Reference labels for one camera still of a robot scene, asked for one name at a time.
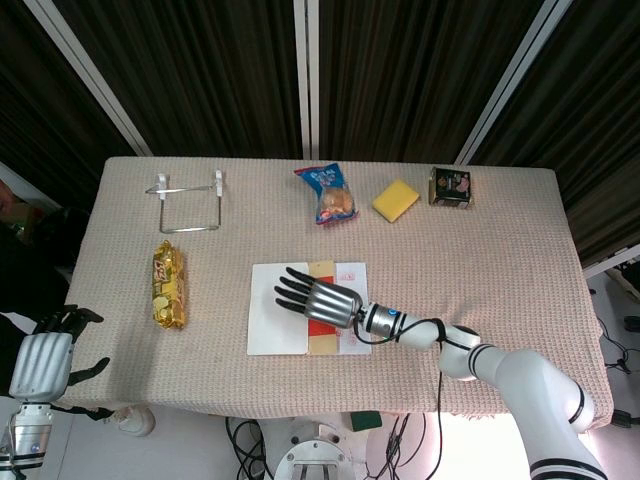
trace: robotic hand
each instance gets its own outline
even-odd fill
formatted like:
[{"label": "robotic hand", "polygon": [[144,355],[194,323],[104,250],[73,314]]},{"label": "robotic hand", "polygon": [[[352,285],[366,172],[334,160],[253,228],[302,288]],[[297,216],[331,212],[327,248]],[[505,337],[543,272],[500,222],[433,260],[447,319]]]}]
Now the robotic hand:
[{"label": "robotic hand", "polygon": [[[371,303],[345,287],[316,281],[291,268],[280,281],[291,290],[275,287],[276,302],[307,318],[338,328],[363,328],[385,337],[372,343],[395,341],[419,350],[441,342],[439,367],[447,376],[483,380],[495,387],[513,414],[529,460],[532,480],[606,480],[602,467],[577,437],[591,424],[593,400],[580,385],[532,350],[505,352],[481,343],[473,330],[445,326],[439,319],[423,319]],[[281,462],[276,478],[287,462]]]},{"label": "robotic hand", "polygon": [[0,480],[38,478],[53,424],[50,403],[68,385],[95,377],[109,363],[105,357],[92,368],[70,373],[76,340],[89,322],[102,320],[91,310],[66,305],[22,341],[9,389],[22,405],[0,442]]}]

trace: white paper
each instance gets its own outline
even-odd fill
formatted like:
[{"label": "white paper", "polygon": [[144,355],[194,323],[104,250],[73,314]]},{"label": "white paper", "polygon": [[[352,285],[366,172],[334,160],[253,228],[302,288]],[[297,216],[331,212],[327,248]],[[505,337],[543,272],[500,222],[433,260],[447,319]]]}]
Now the white paper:
[{"label": "white paper", "polygon": [[270,263],[253,266],[247,355],[304,355],[309,349],[308,320],[275,302],[273,290],[285,268],[309,273],[306,263]]},{"label": "white paper", "polygon": [[[336,263],[335,283],[340,286],[350,288],[358,292],[362,297],[363,305],[369,304],[367,291],[367,266],[364,263]],[[362,343],[353,333],[353,330],[342,330],[337,328],[339,335],[340,355],[366,355],[371,353],[371,345]],[[364,329],[359,330],[359,335],[364,340],[371,340],[371,336]]]}]

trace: table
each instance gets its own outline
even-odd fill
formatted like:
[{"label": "table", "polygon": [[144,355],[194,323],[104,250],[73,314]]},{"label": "table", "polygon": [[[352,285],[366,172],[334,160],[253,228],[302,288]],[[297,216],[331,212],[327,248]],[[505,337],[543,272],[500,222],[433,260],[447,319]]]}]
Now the table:
[{"label": "table", "polygon": [[[315,193],[293,174],[307,161],[119,157],[105,166],[67,298],[104,316],[78,341],[74,369],[102,356],[98,377],[67,389],[63,401],[115,408],[148,402],[221,415],[270,418],[324,412],[433,411],[438,348],[389,344],[371,356],[246,355],[251,266],[333,259],[366,262],[369,298],[402,311],[473,328],[483,341],[532,348],[594,398],[594,425],[613,409],[589,292],[550,170],[465,167],[474,204],[427,202],[431,165],[341,163],[360,210],[329,227],[314,223]],[[159,172],[172,187],[225,175],[222,228],[158,231],[159,200],[146,195]],[[402,178],[421,200],[389,224],[371,203]],[[206,193],[169,196],[166,225],[215,215]],[[186,257],[182,331],[152,320],[151,258],[165,238]],[[444,380],[442,409],[505,412],[480,382]]]}]

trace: person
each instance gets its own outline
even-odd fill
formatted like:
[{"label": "person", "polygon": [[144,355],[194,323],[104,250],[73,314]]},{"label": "person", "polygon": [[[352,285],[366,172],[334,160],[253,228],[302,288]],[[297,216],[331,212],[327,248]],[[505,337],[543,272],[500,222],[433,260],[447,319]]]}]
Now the person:
[{"label": "person", "polygon": [[[10,213],[13,204],[13,192],[0,180],[0,213]],[[0,222],[0,395],[10,396],[18,351],[27,335],[2,314],[17,313],[36,323],[42,322],[45,316],[62,310],[68,289],[69,284],[53,265]],[[133,436],[148,435],[155,427],[153,413],[143,405],[115,412],[105,408],[52,408],[115,423],[120,431]]]}]

